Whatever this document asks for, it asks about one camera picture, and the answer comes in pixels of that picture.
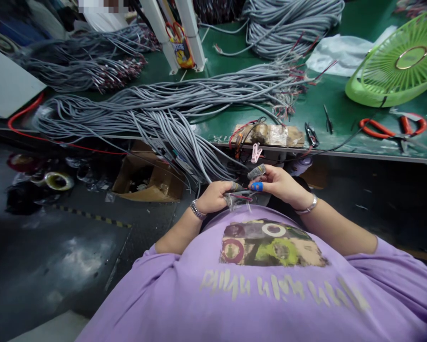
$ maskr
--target gray floor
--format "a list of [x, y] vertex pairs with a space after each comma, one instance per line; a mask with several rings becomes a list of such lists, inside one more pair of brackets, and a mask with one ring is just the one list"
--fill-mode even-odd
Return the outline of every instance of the gray floor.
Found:
[[[98, 214], [120, 228], [57, 209], [30, 217], [4, 212], [15, 172], [0, 152], [0, 342], [71, 309], [91, 316], [134, 260], [183, 213], [180, 204], [104, 201], [76, 186], [60, 204]], [[315, 193], [385, 240], [427, 250], [427, 166], [317, 157], [329, 165], [328, 186]]]

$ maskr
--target floor tape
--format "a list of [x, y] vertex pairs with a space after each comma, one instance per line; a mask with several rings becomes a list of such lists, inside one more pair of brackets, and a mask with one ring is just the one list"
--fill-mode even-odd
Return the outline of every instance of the floor tape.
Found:
[[111, 224], [114, 226], [118, 226], [118, 227], [125, 227], [125, 228], [131, 228], [132, 227], [132, 225], [130, 225], [128, 223], [123, 223], [121, 221], [113, 220], [111, 218], [105, 218], [104, 216], [100, 216], [100, 215], [94, 215], [94, 214], [88, 213], [86, 211], [81, 211], [81, 210], [77, 210], [74, 208], [60, 206], [58, 204], [52, 204], [51, 207], [54, 209], [66, 211], [66, 212], [77, 214], [80, 216], [84, 216], [88, 219], [94, 219], [96, 221], [105, 222], [105, 223], [108, 223], [108, 224]]

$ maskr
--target silver bracelet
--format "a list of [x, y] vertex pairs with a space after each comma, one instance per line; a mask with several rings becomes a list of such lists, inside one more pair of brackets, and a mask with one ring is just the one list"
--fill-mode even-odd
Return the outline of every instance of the silver bracelet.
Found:
[[294, 210], [294, 211], [297, 215], [308, 214], [309, 212], [311, 212], [314, 209], [314, 207], [316, 207], [316, 204], [318, 204], [318, 197], [316, 197], [316, 195], [313, 194], [313, 203], [311, 204], [311, 206], [309, 206], [305, 210], [301, 210], [301, 211]]
[[196, 207], [196, 201], [197, 201], [197, 199], [195, 199], [193, 202], [191, 202], [191, 205], [190, 205], [191, 210], [193, 211], [194, 215], [196, 215], [196, 217], [197, 217], [197, 218], [199, 218], [199, 219], [203, 220], [203, 219], [205, 219], [207, 216], [205, 216], [204, 214], [202, 214], [202, 213], [198, 210], [198, 208]]

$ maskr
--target hand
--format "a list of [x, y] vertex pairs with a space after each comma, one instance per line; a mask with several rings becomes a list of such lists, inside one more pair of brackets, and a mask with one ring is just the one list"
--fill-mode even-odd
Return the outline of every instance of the hand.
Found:
[[216, 181], [211, 183], [196, 201], [196, 207], [202, 214], [217, 212], [226, 206], [223, 195], [231, 190], [232, 182]]
[[313, 195], [282, 168], [266, 165], [266, 173], [248, 185], [251, 190], [265, 191], [288, 203], [295, 210], [305, 210], [313, 203]]

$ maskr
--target cardboard box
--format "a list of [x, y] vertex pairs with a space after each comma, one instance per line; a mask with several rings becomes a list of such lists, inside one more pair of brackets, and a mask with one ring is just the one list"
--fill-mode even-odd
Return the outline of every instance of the cardboard box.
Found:
[[142, 150], [135, 151], [133, 147], [132, 151], [149, 160], [151, 163], [160, 166], [160, 168], [153, 167], [148, 188], [142, 191], [129, 193], [132, 176], [139, 169], [151, 164], [135, 156], [128, 155], [123, 160], [120, 173], [112, 187], [112, 191], [117, 194], [117, 196], [138, 202], [180, 202], [183, 193], [183, 182], [168, 171], [177, 174], [182, 180], [185, 176], [178, 174], [168, 164], [161, 162], [151, 149], [151, 152]]

